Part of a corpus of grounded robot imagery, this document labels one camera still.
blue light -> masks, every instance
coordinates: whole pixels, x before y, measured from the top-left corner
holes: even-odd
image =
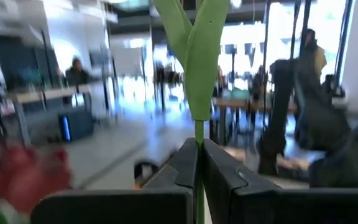
[[[66,116],[63,117],[63,128],[65,130],[66,140],[71,141],[70,130],[68,128],[68,120]]]

desk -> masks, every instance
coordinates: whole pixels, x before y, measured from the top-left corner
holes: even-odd
[[[233,108],[236,110],[236,119],[238,120],[238,110],[246,111],[263,111],[264,102],[259,100],[253,102],[250,97],[248,90],[224,90],[223,95],[220,98],[212,99],[213,106],[220,109],[220,118],[219,123],[226,124],[226,108]],[[272,104],[270,100],[266,101],[266,111],[269,112],[272,109]],[[294,113],[297,110],[296,104],[290,103],[288,106],[288,112]],[[226,125],[219,125],[219,134],[218,134],[218,143],[219,145],[226,145],[224,137],[226,135]]]
[[[91,91],[89,85],[80,85],[78,89],[80,93],[90,93]],[[77,94],[77,88],[75,86],[68,88],[52,88],[45,91],[36,90],[27,93],[8,93],[6,98],[12,100],[13,102],[16,118],[19,122],[19,130],[23,145],[31,145],[29,129],[27,127],[27,121],[25,119],[23,110],[24,103],[33,103],[43,101],[44,99],[51,100],[56,98],[63,98],[65,96],[73,96],[75,94]]]

